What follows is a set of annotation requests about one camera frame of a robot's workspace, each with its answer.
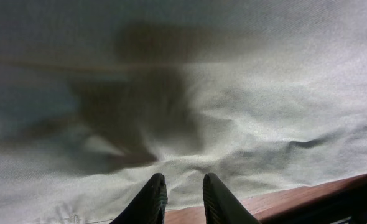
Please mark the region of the khaki grey shorts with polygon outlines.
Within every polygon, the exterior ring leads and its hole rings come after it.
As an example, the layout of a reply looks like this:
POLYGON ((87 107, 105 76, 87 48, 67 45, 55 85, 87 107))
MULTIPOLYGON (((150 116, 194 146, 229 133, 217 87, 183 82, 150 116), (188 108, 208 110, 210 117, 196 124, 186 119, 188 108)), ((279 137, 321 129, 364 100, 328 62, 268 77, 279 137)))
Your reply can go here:
POLYGON ((0 223, 367 174, 367 1, 0 1, 0 223))

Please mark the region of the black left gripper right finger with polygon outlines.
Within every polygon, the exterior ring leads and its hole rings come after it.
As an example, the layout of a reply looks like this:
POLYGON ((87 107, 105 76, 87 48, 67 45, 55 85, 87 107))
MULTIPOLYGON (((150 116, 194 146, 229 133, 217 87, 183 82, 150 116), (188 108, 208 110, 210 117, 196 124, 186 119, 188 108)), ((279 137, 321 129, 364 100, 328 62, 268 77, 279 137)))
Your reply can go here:
POLYGON ((204 176, 203 202, 207 224, 261 224, 214 173, 204 176))

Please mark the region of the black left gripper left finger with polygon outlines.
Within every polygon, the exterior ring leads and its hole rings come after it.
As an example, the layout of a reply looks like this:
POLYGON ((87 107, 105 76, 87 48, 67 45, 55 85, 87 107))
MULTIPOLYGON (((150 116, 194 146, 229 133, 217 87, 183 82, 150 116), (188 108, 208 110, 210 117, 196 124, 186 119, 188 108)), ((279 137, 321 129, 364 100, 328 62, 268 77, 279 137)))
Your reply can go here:
POLYGON ((110 224, 164 224, 167 204, 165 177, 156 173, 110 224))

